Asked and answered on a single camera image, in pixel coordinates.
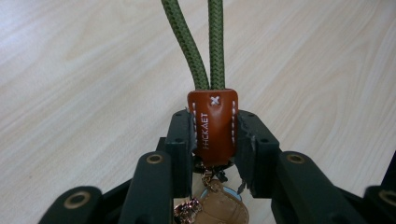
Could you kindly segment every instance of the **table surface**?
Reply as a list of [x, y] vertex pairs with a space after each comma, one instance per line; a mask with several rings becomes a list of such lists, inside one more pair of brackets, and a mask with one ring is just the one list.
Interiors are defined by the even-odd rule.
[[[208, 70], [207, 2], [180, 5]], [[227, 0], [224, 20], [240, 109], [334, 185], [378, 185], [396, 148], [396, 2]], [[2, 223], [131, 178], [194, 90], [161, 1], [1, 1], [0, 55]], [[250, 223], [275, 223], [270, 200], [242, 196]]]

